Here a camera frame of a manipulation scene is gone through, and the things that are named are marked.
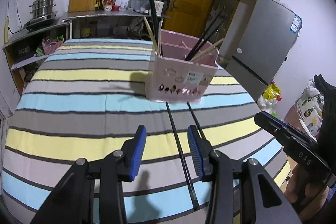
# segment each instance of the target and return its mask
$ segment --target pink plastic organizer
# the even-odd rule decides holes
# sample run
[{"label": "pink plastic organizer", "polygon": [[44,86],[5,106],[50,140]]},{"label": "pink plastic organizer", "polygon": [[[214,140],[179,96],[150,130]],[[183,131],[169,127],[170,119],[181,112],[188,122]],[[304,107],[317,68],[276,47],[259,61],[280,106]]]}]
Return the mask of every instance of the pink plastic organizer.
[{"label": "pink plastic organizer", "polygon": [[[163,55],[152,50],[152,59],[145,78],[146,97],[153,101],[198,103],[214,77],[218,66],[214,49],[196,63],[185,61],[198,41],[197,37],[161,30]],[[207,42],[201,51],[211,47]]]},{"label": "pink plastic organizer", "polygon": [[45,55],[52,54],[54,51],[57,50],[62,44],[64,43],[64,40],[59,42],[51,42],[49,45],[43,45],[43,51]]}]

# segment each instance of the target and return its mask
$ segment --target paper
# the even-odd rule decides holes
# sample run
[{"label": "paper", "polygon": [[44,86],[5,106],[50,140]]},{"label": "paper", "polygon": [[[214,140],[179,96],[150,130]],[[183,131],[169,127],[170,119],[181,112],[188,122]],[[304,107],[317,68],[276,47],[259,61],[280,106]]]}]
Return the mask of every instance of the paper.
[{"label": "paper", "polygon": [[194,85],[197,86],[199,82],[202,80],[204,73],[190,71],[185,78],[183,84],[184,85]]},{"label": "paper", "polygon": [[300,22],[301,22],[301,18],[298,17],[298,16],[296,15],[296,16],[294,17],[293,24],[294,24],[296,27],[299,27]]},{"label": "paper", "polygon": [[295,26],[294,24],[292,24],[292,26],[291,26],[291,32],[296,33],[296,31],[297,31],[297,26]]}]

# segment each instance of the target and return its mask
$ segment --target refrigerator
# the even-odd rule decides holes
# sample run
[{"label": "refrigerator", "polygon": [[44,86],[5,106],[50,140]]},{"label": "refrigerator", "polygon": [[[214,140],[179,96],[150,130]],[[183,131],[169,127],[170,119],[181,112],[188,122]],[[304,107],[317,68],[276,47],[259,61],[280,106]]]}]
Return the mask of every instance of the refrigerator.
[{"label": "refrigerator", "polygon": [[256,101],[295,42],[302,19],[274,0],[257,0],[226,71]]}]

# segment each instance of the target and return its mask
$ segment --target striped bedspread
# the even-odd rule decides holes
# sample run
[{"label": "striped bedspread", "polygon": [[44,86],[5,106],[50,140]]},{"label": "striped bedspread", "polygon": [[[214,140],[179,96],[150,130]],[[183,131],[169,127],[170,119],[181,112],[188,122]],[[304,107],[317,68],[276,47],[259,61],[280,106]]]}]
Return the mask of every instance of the striped bedspread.
[{"label": "striped bedspread", "polygon": [[[170,103],[201,210],[194,212],[164,103],[144,94],[151,42],[72,39],[41,65],[14,113],[3,163],[4,200],[28,224],[53,187],[78,158],[104,158],[138,127],[147,129],[139,175],[123,183],[129,223],[203,224],[210,183],[194,170],[186,131],[194,124],[187,104]],[[290,168],[281,145],[255,125],[250,95],[219,69],[201,103],[192,105],[207,139],[232,159],[254,157],[280,186]],[[99,223],[99,181],[94,223]],[[235,191],[235,222],[239,197]]]}]

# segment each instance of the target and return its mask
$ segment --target chopstick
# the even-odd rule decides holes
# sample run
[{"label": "chopstick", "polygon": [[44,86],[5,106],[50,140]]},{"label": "chopstick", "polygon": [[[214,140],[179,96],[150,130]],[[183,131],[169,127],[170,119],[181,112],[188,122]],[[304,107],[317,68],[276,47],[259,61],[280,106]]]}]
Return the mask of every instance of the chopstick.
[{"label": "chopstick", "polygon": [[151,7],[153,33],[154,33],[155,41],[159,42],[159,26],[158,26],[158,18],[156,15],[155,1],[149,0],[149,5]]},{"label": "chopstick", "polygon": [[163,20],[160,21],[159,23],[159,43],[158,43],[158,47],[159,47],[159,55],[163,56],[163,50],[162,50],[162,44],[161,44],[161,28],[162,28],[162,23]]},{"label": "chopstick", "polygon": [[198,53],[198,51],[203,47],[203,45],[210,39],[210,37],[217,32],[218,28],[223,24],[223,22],[225,21],[225,19],[223,19],[216,28],[214,28],[214,30],[208,35],[208,37],[206,39],[204,39],[204,41],[202,41],[198,48],[195,50],[195,53],[193,54],[193,56],[191,57],[191,59]]},{"label": "chopstick", "polygon": [[188,186],[188,190],[189,190],[189,195],[190,195],[194,210],[197,211],[197,210],[200,209],[200,205],[197,201],[194,185],[193,185],[193,182],[191,180],[191,176],[190,176],[190,173],[189,173],[187,163],[185,161],[182,146],[181,146],[181,143],[180,143],[180,140],[179,140],[179,136],[177,135],[176,127],[175,127],[174,120],[173,120],[173,117],[172,117],[171,112],[170,112],[168,102],[166,102],[166,107],[167,107],[167,110],[168,110],[168,115],[169,115],[169,119],[170,119],[171,128],[173,129],[178,153],[179,153],[179,156],[180,156],[180,159],[181,159],[185,180],[187,182],[187,186]]},{"label": "chopstick", "polygon": [[193,109],[191,108],[189,102],[187,102],[187,105],[188,105],[189,110],[190,110],[190,112],[191,112],[191,116],[193,116],[193,119],[194,119],[194,121],[195,121],[195,124],[196,124],[196,126],[197,126],[197,129],[198,129],[198,131],[199,131],[199,133],[200,133],[202,139],[206,140],[206,137],[205,137],[204,132],[203,132],[201,126],[200,126],[200,123],[198,122],[198,120],[197,120],[197,118],[196,118],[196,115],[195,115]]},{"label": "chopstick", "polygon": [[196,60],[202,58],[204,55],[206,55],[207,53],[213,51],[219,44],[221,44],[223,42],[224,38],[218,40],[217,42],[215,42],[212,46],[210,46],[209,48],[207,48],[206,50],[204,50],[203,52],[198,53],[197,55],[195,55],[190,61],[191,62],[195,62]]},{"label": "chopstick", "polygon": [[151,26],[149,25],[148,20],[147,20],[146,17],[143,17],[143,20],[145,21],[145,24],[146,24],[146,27],[147,27],[147,30],[148,30],[149,37],[151,38],[151,40],[152,40],[152,42],[153,42],[154,49],[155,49],[156,53],[159,54],[159,47],[158,47],[158,45],[156,44],[156,40],[155,40],[155,37],[154,37],[154,35],[153,35]]},{"label": "chopstick", "polygon": [[224,11],[224,7],[222,8],[222,10],[220,10],[220,12],[215,16],[215,18],[213,19],[213,21],[210,23],[210,25],[208,26],[208,28],[205,30],[205,32],[201,35],[201,37],[199,38],[199,40],[197,41],[197,43],[195,44],[195,46],[192,48],[192,50],[188,53],[187,57],[185,58],[186,61],[191,60],[191,58],[193,58],[193,56],[198,52],[198,48],[199,45],[202,43],[203,38],[205,37],[206,33],[210,30],[210,28],[212,27],[212,25],[215,23],[215,21],[217,20],[217,18],[220,16],[220,14]]}]

